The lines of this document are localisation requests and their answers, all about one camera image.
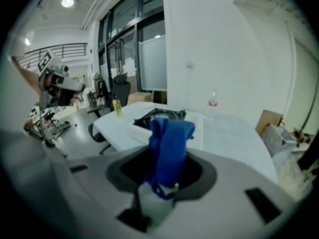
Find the blue towel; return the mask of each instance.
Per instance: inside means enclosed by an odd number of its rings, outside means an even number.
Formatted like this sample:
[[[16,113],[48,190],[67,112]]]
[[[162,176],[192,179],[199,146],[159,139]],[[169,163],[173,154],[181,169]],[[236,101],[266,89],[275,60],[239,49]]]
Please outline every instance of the blue towel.
[[[154,162],[154,171],[145,178],[159,197],[169,199],[159,184],[173,188],[179,181],[186,157],[186,141],[194,133],[195,125],[192,122],[156,118],[151,121],[149,148]]]

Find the white table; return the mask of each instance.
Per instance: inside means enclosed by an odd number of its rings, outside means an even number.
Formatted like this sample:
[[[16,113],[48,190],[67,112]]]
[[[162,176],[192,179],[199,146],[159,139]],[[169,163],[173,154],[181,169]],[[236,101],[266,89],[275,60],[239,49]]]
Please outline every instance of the white table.
[[[94,122],[94,133],[100,132],[117,151],[145,146],[127,134],[129,123],[140,119],[154,108],[144,109],[141,103],[123,107],[122,118],[116,117],[115,112],[100,117]],[[180,110],[161,104],[156,104],[156,107]],[[263,141],[253,128],[237,116],[216,113],[212,122],[204,119],[202,149],[243,162],[274,183],[278,182],[274,164]]]

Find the brown cardboard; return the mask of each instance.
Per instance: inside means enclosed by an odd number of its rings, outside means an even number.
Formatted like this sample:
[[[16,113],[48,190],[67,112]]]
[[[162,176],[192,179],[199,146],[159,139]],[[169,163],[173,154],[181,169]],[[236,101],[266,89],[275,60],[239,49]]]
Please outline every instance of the brown cardboard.
[[[284,117],[283,114],[278,114],[278,113],[275,113],[272,111],[263,110],[263,113],[260,116],[260,119],[257,123],[256,128],[255,128],[255,131],[261,137],[263,132],[265,131],[266,127],[269,124],[279,126],[283,117]]]
[[[136,102],[152,102],[152,94],[146,92],[135,92],[130,94],[127,105],[131,105]]]

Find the metal railing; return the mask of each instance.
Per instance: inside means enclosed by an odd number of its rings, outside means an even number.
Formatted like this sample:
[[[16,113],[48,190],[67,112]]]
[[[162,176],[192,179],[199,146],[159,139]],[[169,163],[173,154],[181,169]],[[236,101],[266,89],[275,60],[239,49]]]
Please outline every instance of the metal railing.
[[[67,43],[61,45],[48,46],[41,49],[26,52],[24,57],[19,59],[19,64],[24,68],[36,66],[41,57],[51,50],[58,58],[71,58],[86,55],[87,43]]]

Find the yellow bottle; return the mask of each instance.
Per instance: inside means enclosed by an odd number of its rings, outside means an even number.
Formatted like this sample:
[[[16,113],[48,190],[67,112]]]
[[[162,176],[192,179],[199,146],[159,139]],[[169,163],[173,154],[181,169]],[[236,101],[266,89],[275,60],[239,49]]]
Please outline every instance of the yellow bottle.
[[[114,111],[117,117],[123,117],[123,113],[122,113],[122,106],[121,106],[121,101],[118,99],[118,97],[113,94],[113,107],[114,107]]]

